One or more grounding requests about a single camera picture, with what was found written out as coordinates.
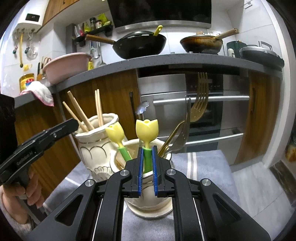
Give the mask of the pink white dish cloth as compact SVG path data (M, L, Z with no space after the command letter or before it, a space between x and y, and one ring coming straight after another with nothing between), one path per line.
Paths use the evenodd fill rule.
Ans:
M20 95L24 95L31 92L37 99L39 99L46 106L54 106L53 96L45 85L39 81L33 81L27 88L21 91Z

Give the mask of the brown frying pan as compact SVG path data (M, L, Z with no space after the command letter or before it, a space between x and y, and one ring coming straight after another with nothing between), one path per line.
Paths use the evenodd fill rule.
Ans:
M223 39L239 33L237 28L221 33L217 36L194 35L185 37L180 44L186 52L217 55L223 45Z

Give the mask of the yellow spatula in wok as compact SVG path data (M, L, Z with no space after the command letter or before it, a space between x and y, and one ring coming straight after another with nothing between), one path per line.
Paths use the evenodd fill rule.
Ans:
M163 26L162 25L158 25L158 27L156 28L155 32L153 33L153 36L157 36L160 31L163 29Z

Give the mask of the pink plastic basin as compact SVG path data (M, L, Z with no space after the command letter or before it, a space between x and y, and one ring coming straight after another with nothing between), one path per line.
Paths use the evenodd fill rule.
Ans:
M83 52L66 54L47 63L43 67L43 72L49 83L54 85L87 71L91 59L89 54Z

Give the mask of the grey kitchen countertop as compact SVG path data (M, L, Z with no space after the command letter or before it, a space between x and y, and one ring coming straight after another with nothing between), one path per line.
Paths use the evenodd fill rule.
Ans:
M133 58L130 60L123 60L111 64L104 65L78 75L70 77L57 85L48 87L52 94L61 90L67 89L79 83L99 78L113 73L118 73L127 70L138 68L176 65L178 67L199 67L199 66L214 66L223 68L239 68L251 70L255 72L265 73L267 75L282 78L282 71L268 68L264 65L238 58L232 58L221 55L212 54L166 54L166 55L153 55L146 57Z

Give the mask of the white water heater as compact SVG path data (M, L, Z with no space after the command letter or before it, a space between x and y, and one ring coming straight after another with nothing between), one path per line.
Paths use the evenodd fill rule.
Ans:
M16 22L14 33L38 32L43 25L44 15L49 0L30 0L23 8Z

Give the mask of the small silver spoon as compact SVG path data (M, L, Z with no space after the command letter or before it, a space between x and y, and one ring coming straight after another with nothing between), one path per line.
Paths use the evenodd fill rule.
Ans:
M141 121L144 120L144 112L146 112L147 108L149 107L149 102L148 101L143 101L139 104L135 111L135 115L137 118Z

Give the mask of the black wall spice rack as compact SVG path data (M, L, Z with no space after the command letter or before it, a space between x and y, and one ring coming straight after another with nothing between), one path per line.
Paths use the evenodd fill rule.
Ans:
M112 21L107 18L105 13L103 13L96 17L92 17L81 24L74 25L74 33L72 34L71 39L75 43L78 43L80 47L83 47L85 45L86 35L98 36L100 33L104 33L106 37L111 37L112 32Z

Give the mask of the silver fork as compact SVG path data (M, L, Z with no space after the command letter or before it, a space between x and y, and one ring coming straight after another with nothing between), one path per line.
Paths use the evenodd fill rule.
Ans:
M186 118L181 121L170 134L168 138L168 144L166 145L165 154L182 149L187 142L190 128L191 97L186 96L185 100L187 107ZM172 143L173 137L177 134L177 131L180 129L180 127L182 127L182 130L176 137L175 141Z

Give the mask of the white ceramic utensil holder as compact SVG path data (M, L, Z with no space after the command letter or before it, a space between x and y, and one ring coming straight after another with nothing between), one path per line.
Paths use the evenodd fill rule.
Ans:
M78 150L83 164L97 182L108 179L113 173L121 171L120 165L124 159L117 145L110 141L105 128L118 122L119 117L114 113L104 113L104 125L99 126L97 116L89 119L94 129L84 132L79 128L74 132ZM158 199L154 196L152 171L143 174L143 194L140 198L126 198L129 209L137 216L157 218L170 213L173 209L171 198Z

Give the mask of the black range hood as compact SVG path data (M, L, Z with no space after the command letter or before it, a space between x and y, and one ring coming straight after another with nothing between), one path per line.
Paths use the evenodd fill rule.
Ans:
M108 1L114 23L119 31L157 25L201 27L212 25L212 2L181 1Z

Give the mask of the yellow cooking oil bottle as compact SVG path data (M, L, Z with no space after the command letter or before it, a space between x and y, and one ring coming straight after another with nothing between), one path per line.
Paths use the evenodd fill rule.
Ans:
M20 92L27 89L27 87L35 80L34 72L32 71L32 64L25 64L23 66L23 75L19 79Z

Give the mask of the dark green kettle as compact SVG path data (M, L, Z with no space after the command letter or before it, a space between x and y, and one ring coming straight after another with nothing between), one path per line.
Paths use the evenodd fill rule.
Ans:
M240 49L247 45L241 41L231 41L226 44L229 57L241 58Z

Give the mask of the gold fork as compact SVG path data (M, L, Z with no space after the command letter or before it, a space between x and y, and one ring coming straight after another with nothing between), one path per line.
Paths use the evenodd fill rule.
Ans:
M198 121L204 114L207 104L208 104L208 97L209 97L209 82L208 82L208 75L207 73L198 73L198 85L197 85L197 95L196 100L191 106L191 113L190 113L190 123L194 123ZM176 137L181 132L182 127L177 131L177 134L173 137L172 143L175 141ZM168 138L158 151L159 157L164 157L165 150L168 144Z

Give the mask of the built-in steel oven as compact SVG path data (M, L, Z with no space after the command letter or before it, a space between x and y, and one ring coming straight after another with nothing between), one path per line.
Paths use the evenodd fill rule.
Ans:
M138 70L138 87L141 101L149 103L144 117L159 121L159 139L165 141L189 114L182 152L221 150L229 165L235 163L249 102L246 78L215 70L149 67Z

